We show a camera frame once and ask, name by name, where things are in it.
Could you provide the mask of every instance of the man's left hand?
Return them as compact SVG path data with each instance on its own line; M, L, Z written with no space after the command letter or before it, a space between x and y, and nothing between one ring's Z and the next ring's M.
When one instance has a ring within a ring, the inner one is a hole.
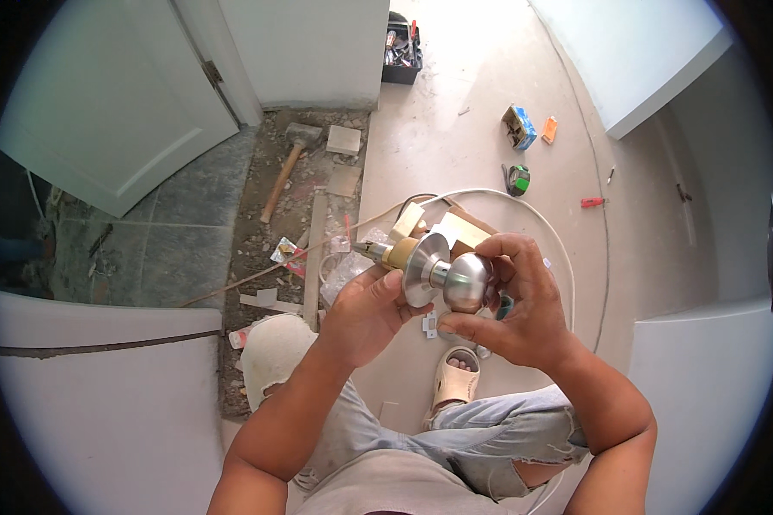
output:
M368 364L410 318L432 311L432 303L407 305L402 276L402 270L387 273L375 265L340 291L320 325L319 336L320 343L331 348L340 362L354 368Z

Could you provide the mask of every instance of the black tool box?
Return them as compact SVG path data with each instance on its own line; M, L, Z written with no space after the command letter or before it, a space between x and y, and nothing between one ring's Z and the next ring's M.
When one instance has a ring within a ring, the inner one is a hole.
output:
M405 23L388 23L386 33L394 30L401 39L410 38L410 26ZM415 77L423 68L423 57L421 55L421 30L415 26L415 37L412 45L415 52L413 66L395 66L394 64L384 64L381 72L381 82L393 82L395 84L415 84Z

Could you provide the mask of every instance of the wooden hammer handle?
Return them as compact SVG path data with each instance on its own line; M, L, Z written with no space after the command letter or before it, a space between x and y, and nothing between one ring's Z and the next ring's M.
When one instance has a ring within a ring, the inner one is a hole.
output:
M278 197L281 196L283 187L286 186L286 181L289 179L289 174L292 173L292 168L295 166L295 161L298 160L301 150L303 150L303 145L298 143L292 145L292 151L289 152L289 157L283 163L278 180L275 181L275 187L272 189L272 193L269 194L264 211L260 214L260 221L263 223L269 223L269 220L272 218L272 211L275 211L275 206L278 205Z

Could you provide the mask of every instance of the hand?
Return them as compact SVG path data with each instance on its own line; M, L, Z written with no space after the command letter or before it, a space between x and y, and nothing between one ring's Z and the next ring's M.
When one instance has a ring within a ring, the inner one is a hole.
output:
M410 318L432 311L432 303L406 304L402 276L402 270L387 273L375 265L344 286L320 325L318 338L333 350L335 359L362 367L381 354Z
M503 321L465 313L444 315L438 330L456 332L515 365L544 370L560 360L574 338L567 331L558 287L536 242L507 232L487 238L475 252L493 260L499 280L496 290L506 290L515 306Z

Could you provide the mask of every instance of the white sandal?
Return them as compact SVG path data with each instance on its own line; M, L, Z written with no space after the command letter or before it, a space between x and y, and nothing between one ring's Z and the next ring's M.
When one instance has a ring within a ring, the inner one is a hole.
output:
M467 370L447 364L447 361L452 358L464 361L475 372L467 372ZM472 402L475 398L475 388L478 386L479 376L481 376L481 369L478 364L478 356L471 348L452 347L444 353L441 361L438 362L438 369L435 371L433 404L423 418L423 430L429 431L433 418L438 414L435 406L447 400Z

